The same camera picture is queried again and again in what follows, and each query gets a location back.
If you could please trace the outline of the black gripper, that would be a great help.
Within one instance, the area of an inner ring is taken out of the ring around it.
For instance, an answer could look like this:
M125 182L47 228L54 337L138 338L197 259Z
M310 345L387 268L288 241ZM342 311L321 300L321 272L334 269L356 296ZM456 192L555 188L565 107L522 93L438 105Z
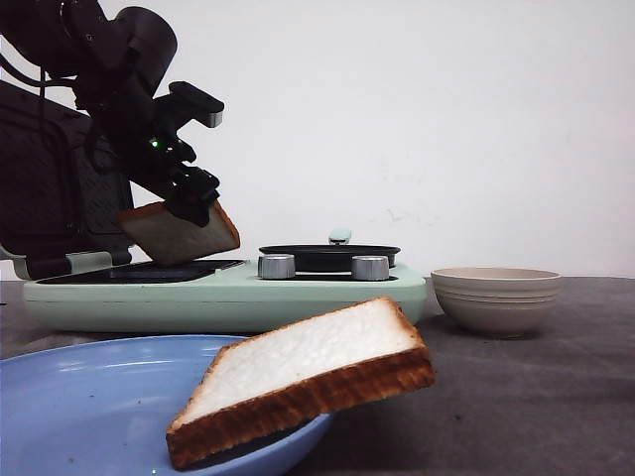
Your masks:
M208 224L208 205L219 198L219 180L195 167L196 153L180 139L170 93L112 93L96 102L96 123L131 181L169 198L165 207L198 227ZM174 198L182 194L199 201Z

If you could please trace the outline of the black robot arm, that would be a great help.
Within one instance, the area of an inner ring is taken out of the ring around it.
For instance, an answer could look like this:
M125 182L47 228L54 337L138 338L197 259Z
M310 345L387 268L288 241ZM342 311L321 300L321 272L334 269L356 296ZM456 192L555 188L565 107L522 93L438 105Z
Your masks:
M194 165L178 132L190 120L217 126L224 104L186 81L157 95L178 47L160 15L131 6L107 19L96 1L4 1L1 34L49 78L8 66L11 75L41 89L72 89L76 108L91 119L83 148L97 171L117 171L177 218L208 224L219 180Z

